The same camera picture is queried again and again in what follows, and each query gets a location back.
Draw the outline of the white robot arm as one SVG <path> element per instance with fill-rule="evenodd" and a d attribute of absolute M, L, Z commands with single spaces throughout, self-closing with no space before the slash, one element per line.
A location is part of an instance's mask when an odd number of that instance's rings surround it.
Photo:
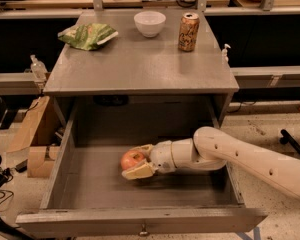
<path fill-rule="evenodd" d="M 134 147 L 122 156 L 121 168 L 125 179 L 135 180 L 184 168 L 214 171 L 228 162 L 300 201 L 300 159 L 243 142 L 213 127 L 201 127 L 188 139 Z"/>

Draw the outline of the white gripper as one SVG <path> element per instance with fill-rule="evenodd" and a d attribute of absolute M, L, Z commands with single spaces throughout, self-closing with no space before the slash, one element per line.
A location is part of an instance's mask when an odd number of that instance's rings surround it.
<path fill-rule="evenodd" d="M 146 144 L 133 147 L 132 151 L 141 152 L 151 163 L 146 160 L 141 161 L 137 165 L 126 169 L 122 172 L 122 176 L 127 180 L 136 180 L 152 177 L 157 173 L 166 174 L 176 170 L 172 157 L 172 142 L 164 141 L 156 145 Z"/>

